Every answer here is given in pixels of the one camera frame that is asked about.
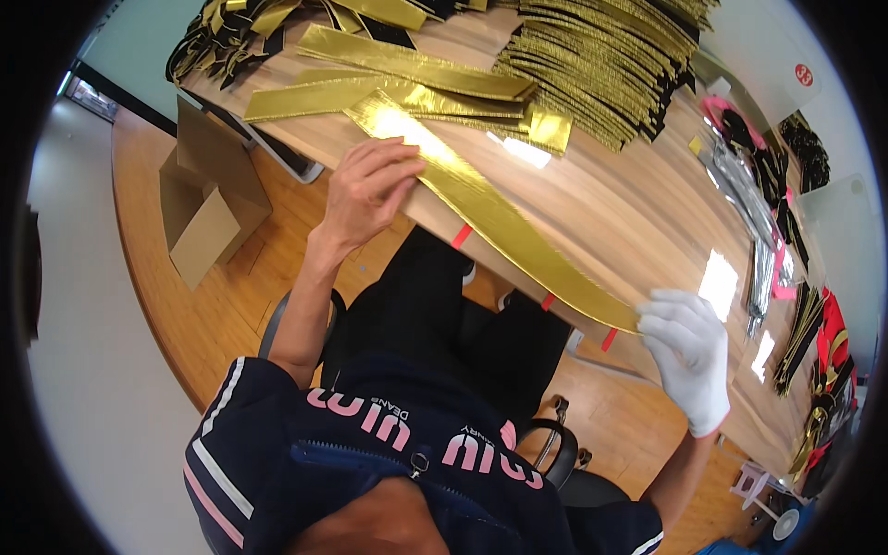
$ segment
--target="hand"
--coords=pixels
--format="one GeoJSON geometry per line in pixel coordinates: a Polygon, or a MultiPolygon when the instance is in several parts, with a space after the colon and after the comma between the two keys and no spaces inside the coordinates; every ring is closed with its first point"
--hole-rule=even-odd
{"type": "Polygon", "coordinates": [[[687,416],[695,438],[718,430],[727,399],[727,332],[709,301],[693,293],[656,289],[638,308],[638,331],[660,369],[663,390],[687,416]]]}
{"type": "Polygon", "coordinates": [[[341,258],[392,224],[425,160],[403,137],[370,139],[345,153],[330,177],[327,211],[312,231],[341,258]]]}

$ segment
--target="white stripe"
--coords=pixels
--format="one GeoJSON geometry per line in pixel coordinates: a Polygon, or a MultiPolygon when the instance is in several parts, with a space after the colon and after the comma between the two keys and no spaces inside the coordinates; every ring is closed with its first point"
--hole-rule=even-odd
{"type": "Polygon", "coordinates": [[[201,459],[204,468],[207,469],[207,472],[210,473],[210,476],[218,484],[219,488],[222,489],[226,493],[231,502],[234,503],[238,509],[241,510],[243,516],[249,518],[253,514],[253,505],[247,498],[243,496],[243,494],[231,483],[231,480],[222,472],[222,469],[219,468],[219,465],[216,464],[216,459],[210,455],[210,451],[207,450],[206,447],[201,443],[201,438],[197,438],[192,442],[191,447],[194,448],[194,452],[197,454],[197,458],[201,459]]]}
{"type": "Polygon", "coordinates": [[[641,555],[642,553],[644,553],[645,551],[650,549],[652,545],[654,545],[655,543],[659,542],[662,539],[663,539],[663,532],[660,532],[660,534],[657,534],[654,537],[652,537],[651,539],[642,543],[638,547],[638,549],[636,549],[635,551],[632,552],[632,555],[641,555]]]}
{"type": "Polygon", "coordinates": [[[210,417],[206,419],[203,423],[203,432],[201,432],[201,437],[207,435],[208,433],[213,431],[213,420],[216,420],[216,416],[219,416],[219,411],[225,408],[225,405],[231,400],[231,394],[234,392],[234,387],[237,385],[237,380],[241,379],[241,371],[243,370],[243,357],[240,357],[237,360],[237,365],[234,367],[234,372],[231,375],[231,380],[228,382],[228,386],[222,392],[222,397],[219,398],[219,404],[216,405],[216,408],[210,413],[210,417]]]}

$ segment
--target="zipper pull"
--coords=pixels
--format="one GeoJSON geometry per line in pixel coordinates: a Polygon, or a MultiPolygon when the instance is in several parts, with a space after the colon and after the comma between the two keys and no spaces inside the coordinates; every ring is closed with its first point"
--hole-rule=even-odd
{"type": "Polygon", "coordinates": [[[429,470],[429,459],[422,453],[414,453],[410,456],[410,466],[413,467],[410,479],[416,480],[420,474],[429,470]]]}

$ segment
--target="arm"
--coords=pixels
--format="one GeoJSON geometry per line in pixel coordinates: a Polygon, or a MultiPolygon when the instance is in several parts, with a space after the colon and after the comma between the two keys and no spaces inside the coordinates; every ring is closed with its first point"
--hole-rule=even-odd
{"type": "Polygon", "coordinates": [[[711,437],[697,439],[690,432],[678,444],[675,452],[647,487],[641,498],[650,501],[663,524],[663,532],[669,532],[687,505],[691,503],[697,484],[710,460],[715,442],[711,437]]]}
{"type": "Polygon", "coordinates": [[[419,147],[403,137],[371,139],[345,153],[329,181],[327,211],[308,235],[305,259],[274,336],[268,360],[301,389],[312,383],[327,328],[330,291],[350,252],[388,227],[416,174],[419,147]]]}
{"type": "Polygon", "coordinates": [[[663,390],[687,416],[688,432],[642,495],[668,532],[694,496],[713,435],[731,408],[727,399],[727,332],[710,303],[684,291],[656,290],[641,306],[638,331],[660,370],[663,390]]]}

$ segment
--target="red number sticker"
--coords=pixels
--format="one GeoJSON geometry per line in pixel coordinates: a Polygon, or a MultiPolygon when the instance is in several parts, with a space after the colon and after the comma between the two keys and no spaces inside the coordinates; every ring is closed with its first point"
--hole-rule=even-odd
{"type": "Polygon", "coordinates": [[[805,64],[798,64],[796,66],[796,79],[803,87],[810,87],[814,83],[814,75],[812,75],[811,70],[805,64]]]}

